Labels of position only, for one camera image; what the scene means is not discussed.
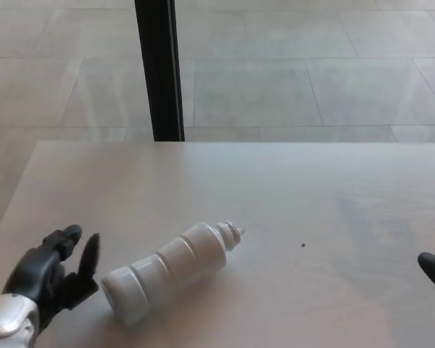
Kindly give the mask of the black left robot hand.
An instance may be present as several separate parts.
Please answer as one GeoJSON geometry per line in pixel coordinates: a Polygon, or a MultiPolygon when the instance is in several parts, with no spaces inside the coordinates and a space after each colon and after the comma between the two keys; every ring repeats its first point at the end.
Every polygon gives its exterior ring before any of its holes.
{"type": "Polygon", "coordinates": [[[98,233],[87,241],[76,273],[66,274],[62,264],[73,254],[82,232],[79,225],[70,225],[50,233],[24,254],[5,283],[5,294],[22,295],[36,304],[39,331],[61,311],[74,309],[99,290],[94,280],[100,253],[98,233]]]}

